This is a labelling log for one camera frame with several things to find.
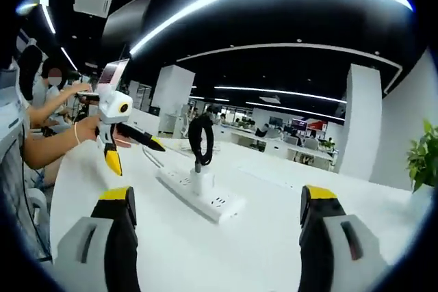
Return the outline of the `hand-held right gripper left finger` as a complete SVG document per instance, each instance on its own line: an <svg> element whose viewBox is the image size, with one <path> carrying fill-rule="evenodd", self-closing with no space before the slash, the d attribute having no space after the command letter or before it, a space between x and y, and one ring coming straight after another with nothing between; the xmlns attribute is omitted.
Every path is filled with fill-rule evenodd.
<svg viewBox="0 0 438 292"><path fill-rule="evenodd" d="M130 186L99 196L57 245L55 274L64 291L139 291L136 205Z"/></svg>

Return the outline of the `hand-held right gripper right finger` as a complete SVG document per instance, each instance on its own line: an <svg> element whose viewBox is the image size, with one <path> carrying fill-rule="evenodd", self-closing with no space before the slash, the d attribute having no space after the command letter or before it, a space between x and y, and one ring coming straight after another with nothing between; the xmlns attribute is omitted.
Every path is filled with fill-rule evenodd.
<svg viewBox="0 0 438 292"><path fill-rule="evenodd" d="M330 190L301 193L299 291L371 291L388 270L374 233Z"/></svg>

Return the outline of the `person's left hand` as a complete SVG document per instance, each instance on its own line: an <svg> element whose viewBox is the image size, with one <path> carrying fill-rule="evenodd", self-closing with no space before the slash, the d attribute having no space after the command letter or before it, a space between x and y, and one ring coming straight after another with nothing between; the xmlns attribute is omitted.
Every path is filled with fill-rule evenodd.
<svg viewBox="0 0 438 292"><path fill-rule="evenodd" d="M95 141L97 134L96 131L99 127L100 118L98 116L88 116L79 122L75 123L75 135L78 143L82 143L86 140Z"/></svg>

